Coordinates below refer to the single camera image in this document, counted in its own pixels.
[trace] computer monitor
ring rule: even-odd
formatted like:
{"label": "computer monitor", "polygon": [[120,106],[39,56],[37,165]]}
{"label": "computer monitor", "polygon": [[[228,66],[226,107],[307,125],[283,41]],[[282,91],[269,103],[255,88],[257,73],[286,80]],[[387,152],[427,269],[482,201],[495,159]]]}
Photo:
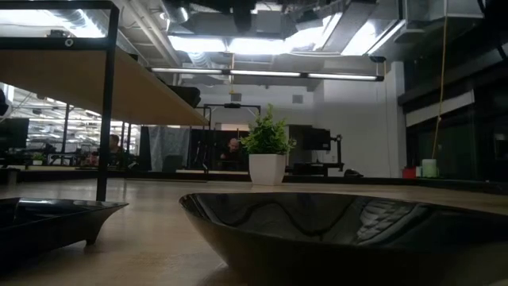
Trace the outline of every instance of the computer monitor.
{"label": "computer monitor", "polygon": [[303,130],[303,143],[304,150],[330,150],[330,130],[308,128]]}
{"label": "computer monitor", "polygon": [[0,149],[26,148],[29,135],[27,118],[8,118],[0,123]]}

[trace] potted plant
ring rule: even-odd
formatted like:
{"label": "potted plant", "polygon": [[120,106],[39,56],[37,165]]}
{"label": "potted plant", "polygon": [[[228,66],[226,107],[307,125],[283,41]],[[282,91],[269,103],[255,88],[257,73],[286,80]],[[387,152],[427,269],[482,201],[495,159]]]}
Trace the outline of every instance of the potted plant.
{"label": "potted plant", "polygon": [[259,185],[281,184],[286,168],[286,154],[296,142],[286,137],[286,121],[273,122],[273,105],[268,104],[266,116],[258,114],[256,124],[241,143],[247,149],[251,180]]}
{"label": "potted plant", "polygon": [[44,156],[40,153],[35,153],[32,156],[32,165],[34,166],[41,166],[44,161]]}

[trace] black tray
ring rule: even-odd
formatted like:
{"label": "black tray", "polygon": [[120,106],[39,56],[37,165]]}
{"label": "black tray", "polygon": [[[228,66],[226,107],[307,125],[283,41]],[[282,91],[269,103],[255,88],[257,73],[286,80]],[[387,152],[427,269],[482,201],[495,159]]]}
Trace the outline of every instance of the black tray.
{"label": "black tray", "polygon": [[0,264],[83,240],[93,244],[102,224],[127,205],[73,199],[0,199]]}
{"label": "black tray", "polygon": [[317,193],[192,194],[187,217],[249,285],[489,285],[508,217]]}

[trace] person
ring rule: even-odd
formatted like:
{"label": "person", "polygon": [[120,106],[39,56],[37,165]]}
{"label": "person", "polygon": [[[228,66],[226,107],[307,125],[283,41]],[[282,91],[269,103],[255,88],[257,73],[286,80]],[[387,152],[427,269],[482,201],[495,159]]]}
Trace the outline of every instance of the person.
{"label": "person", "polygon": [[229,140],[228,148],[221,154],[221,168],[223,170],[239,170],[243,166],[243,156],[240,142],[236,138]]}
{"label": "person", "polygon": [[121,163],[123,150],[118,146],[120,137],[115,134],[110,135],[110,166],[117,166]]}

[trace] green plant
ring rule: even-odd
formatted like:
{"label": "green plant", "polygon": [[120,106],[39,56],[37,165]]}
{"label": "green plant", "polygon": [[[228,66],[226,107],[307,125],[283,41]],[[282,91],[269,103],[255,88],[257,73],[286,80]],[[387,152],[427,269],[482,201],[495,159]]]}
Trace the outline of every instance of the green plant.
{"label": "green plant", "polygon": [[287,139],[284,126],[286,120],[273,122],[273,105],[268,104],[266,116],[256,116],[256,124],[249,124],[251,133],[242,137],[240,142],[249,154],[287,154],[295,145],[293,139]]}
{"label": "green plant", "polygon": [[44,156],[40,153],[35,153],[32,155],[32,160],[44,160]]}

